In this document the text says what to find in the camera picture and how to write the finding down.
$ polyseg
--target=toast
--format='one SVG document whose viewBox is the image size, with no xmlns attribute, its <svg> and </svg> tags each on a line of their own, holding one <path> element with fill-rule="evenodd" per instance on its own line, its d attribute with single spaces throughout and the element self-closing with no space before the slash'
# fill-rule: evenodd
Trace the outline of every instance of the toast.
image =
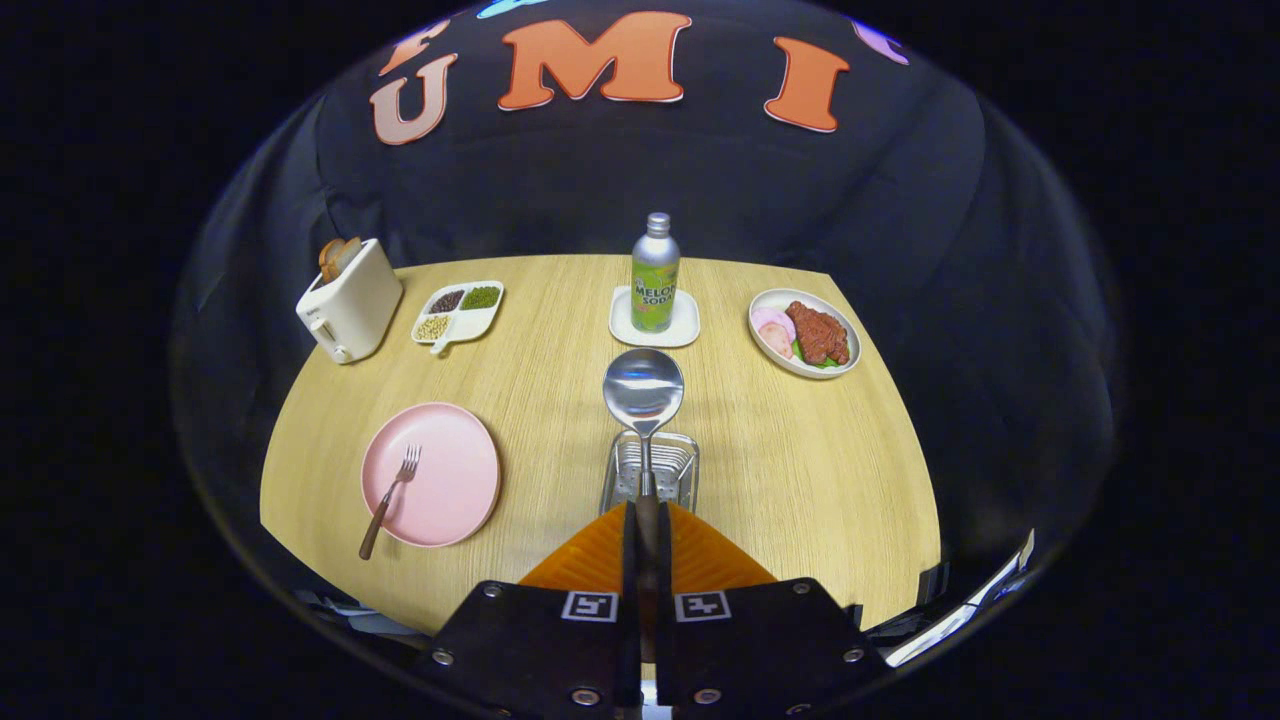
<svg viewBox="0 0 1280 720">
<path fill-rule="evenodd" d="M 353 237 L 351 240 L 334 238 L 330 240 L 324 249 L 320 250 L 320 279 L 323 284 L 329 284 L 338 279 L 338 275 L 351 265 L 351 261 L 356 259 L 362 247 L 360 238 Z"/>
</svg>

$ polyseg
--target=melon soda can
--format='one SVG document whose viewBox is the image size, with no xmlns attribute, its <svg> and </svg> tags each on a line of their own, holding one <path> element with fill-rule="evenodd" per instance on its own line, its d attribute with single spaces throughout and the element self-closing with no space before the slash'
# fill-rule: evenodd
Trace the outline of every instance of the melon soda can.
<svg viewBox="0 0 1280 720">
<path fill-rule="evenodd" d="M 646 333 L 671 327 L 676 305 L 680 246 L 671 237 L 671 217 L 650 213 L 645 234 L 631 249 L 631 325 Z"/>
</svg>

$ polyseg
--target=metal spoon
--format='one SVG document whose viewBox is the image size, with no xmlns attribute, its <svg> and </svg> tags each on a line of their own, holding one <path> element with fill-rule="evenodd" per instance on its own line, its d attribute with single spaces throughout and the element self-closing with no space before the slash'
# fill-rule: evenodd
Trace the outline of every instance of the metal spoon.
<svg viewBox="0 0 1280 720">
<path fill-rule="evenodd" d="M 649 347 L 628 350 L 604 372 L 604 404 L 625 427 L 640 436 L 640 488 L 636 496 L 636 527 L 640 555 L 636 568 L 640 593 L 640 659 L 654 662 L 658 603 L 658 486 L 653 477 L 649 447 L 653 433 L 680 410 L 685 400 L 685 377 L 666 352 Z"/>
<path fill-rule="evenodd" d="M 604 372 L 604 404 L 609 413 L 640 436 L 640 493 L 657 495 L 649 445 L 685 398 L 685 377 L 669 355 L 650 347 L 628 350 Z"/>
</svg>

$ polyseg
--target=stainless steel tray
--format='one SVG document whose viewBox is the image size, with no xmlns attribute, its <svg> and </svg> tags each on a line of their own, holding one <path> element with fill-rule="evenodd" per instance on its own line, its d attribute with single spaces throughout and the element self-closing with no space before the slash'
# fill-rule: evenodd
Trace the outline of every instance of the stainless steel tray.
<svg viewBox="0 0 1280 720">
<path fill-rule="evenodd" d="M 698 503 L 698 443 L 675 433 L 654 433 L 650 450 L 658 500 L 675 502 L 690 512 Z M 613 438 L 604 471 L 600 514 L 636 498 L 640 487 L 640 436 L 622 430 Z"/>
</svg>

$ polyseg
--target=wooden table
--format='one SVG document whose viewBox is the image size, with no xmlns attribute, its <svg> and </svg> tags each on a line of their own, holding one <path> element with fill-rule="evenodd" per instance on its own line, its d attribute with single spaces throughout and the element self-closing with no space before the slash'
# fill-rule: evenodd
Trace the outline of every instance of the wooden table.
<svg viewBox="0 0 1280 720">
<path fill-rule="evenodd" d="M 428 634 L 475 583 L 520 580 L 596 518 L 621 429 L 600 386 L 628 347 L 609 334 L 609 305 L 628 273 L 625 255 L 397 270 L 404 297 L 381 347 L 351 365 L 317 350 L 298 373 L 262 469 L 262 525 L 338 588 Z M 488 334 L 439 357 L 410 340 L 433 291 L 485 279 L 506 286 Z M 686 392 L 664 430 L 699 443 L 698 515 L 778 579 L 814 577 L 841 605 L 861 603 L 864 628 L 914 606 L 919 574 L 940 556 L 933 488 L 897 388 L 831 277 L 689 258 L 680 287 L 698 300 L 701 334 L 668 350 Z M 772 287 L 844 311 L 861 337 L 858 366 L 812 380 L 769 361 L 746 309 Z M 362 561 L 365 447 L 388 418 L 428 401 L 461 405 L 489 428 L 503 473 L 498 505 L 458 544 L 417 548 L 384 532 Z"/>
</svg>

